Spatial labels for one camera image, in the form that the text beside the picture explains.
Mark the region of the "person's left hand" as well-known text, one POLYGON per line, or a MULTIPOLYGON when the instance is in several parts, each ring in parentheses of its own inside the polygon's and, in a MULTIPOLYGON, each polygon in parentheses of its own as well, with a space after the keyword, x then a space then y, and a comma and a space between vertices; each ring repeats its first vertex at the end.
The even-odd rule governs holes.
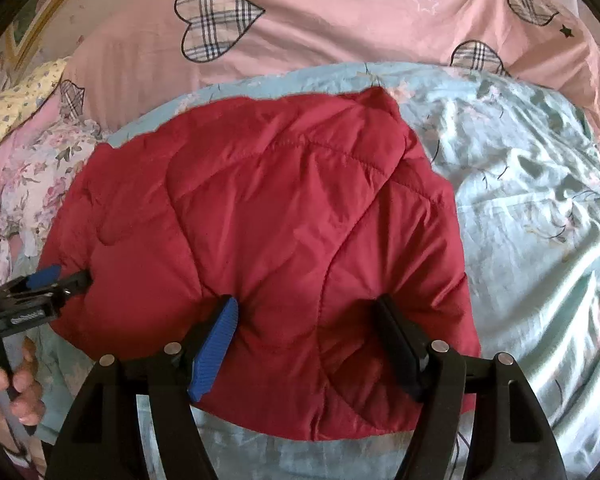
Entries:
MULTIPOLYGON (((8 411, 25 427, 36 426, 43 418, 46 407, 42 401, 43 388, 36 380, 38 359, 35 356, 35 344, 26 337, 22 345, 22 361, 9 375, 0 367, 0 392, 14 392, 9 400, 8 411)), ((0 427, 6 426, 6 416, 0 408, 0 427)))

